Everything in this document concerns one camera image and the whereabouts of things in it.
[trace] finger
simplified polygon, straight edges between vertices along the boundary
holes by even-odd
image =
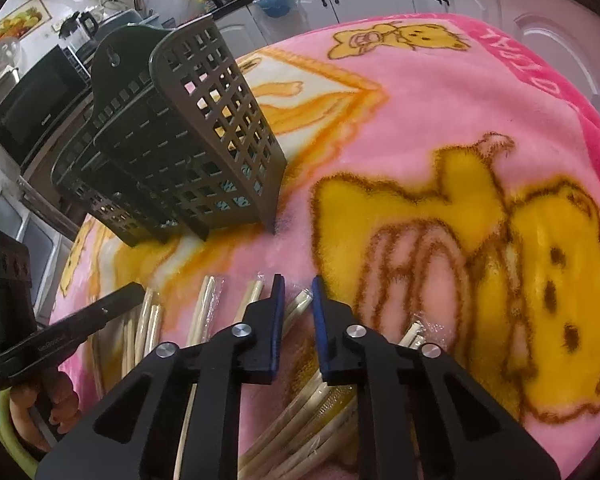
[[[22,439],[42,451],[49,451],[48,443],[31,420],[27,408],[23,408],[13,401],[9,402],[9,408],[13,427]]]
[[[58,372],[52,386],[49,388],[49,399],[54,404],[59,404],[74,392],[74,384],[67,374]]]
[[[36,403],[40,386],[36,383],[22,383],[9,391],[11,402],[19,409],[26,410]]]
[[[72,392],[69,397],[66,397],[61,402],[58,402],[51,410],[49,421],[52,424],[59,424],[72,418],[78,411],[78,394]]]
[[[77,412],[75,412],[74,416],[72,416],[68,420],[65,420],[64,422],[62,422],[60,424],[60,426],[58,426],[58,433],[65,434],[68,431],[72,430],[74,428],[74,426],[76,424],[78,424],[78,422],[80,422],[81,418],[82,418],[82,412],[80,410],[78,410]]]

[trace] fleece blanket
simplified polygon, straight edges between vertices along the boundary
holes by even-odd
[[[214,333],[255,276],[268,294],[282,273],[290,299],[319,273],[330,296],[393,342],[423,319],[427,338],[566,478],[600,436],[597,112],[524,46],[450,14],[342,24],[239,64],[288,159],[276,234],[249,225],[129,248],[88,218],[53,319],[133,280],[160,295],[161,340],[183,345],[206,274],[222,283]],[[310,314],[299,327],[275,384],[243,389],[240,453],[317,369]],[[120,378],[120,331],[100,339],[108,390]],[[64,364],[84,410],[97,401],[90,352]],[[350,392],[339,394],[308,434]],[[355,445],[307,478],[356,478]]]

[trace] fruit painting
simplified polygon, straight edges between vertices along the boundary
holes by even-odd
[[[29,0],[0,20],[0,40],[9,36],[21,39],[50,19],[42,0]]]

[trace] plastic wrapper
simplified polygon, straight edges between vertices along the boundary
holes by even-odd
[[[416,316],[400,344],[419,346],[428,334],[443,340],[444,329]],[[357,428],[354,386],[327,386],[320,373],[302,389],[254,446],[241,457],[241,479],[297,479],[319,466],[350,439]]]

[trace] chopstick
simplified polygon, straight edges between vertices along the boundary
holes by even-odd
[[[208,317],[209,309],[213,300],[213,294],[216,290],[216,279],[213,276],[205,276],[202,280],[198,300],[191,317],[191,325],[189,326],[189,334],[187,335],[187,346],[193,346],[202,343],[204,324]],[[184,445],[187,441],[187,430],[189,429],[189,421],[191,420],[191,410],[193,409],[193,401],[196,398],[196,385],[191,386],[189,400],[187,401],[187,409],[185,410],[182,428],[180,429],[180,441],[178,442],[178,451],[176,454],[176,463],[173,468],[173,480],[180,478],[180,470],[182,469],[182,454]]]
[[[144,343],[146,341],[146,331],[149,327],[149,318],[151,316],[151,306],[154,301],[154,290],[147,287],[142,300],[140,316],[138,317],[138,326],[136,327],[136,337],[134,341],[134,366],[138,366],[144,358]]]

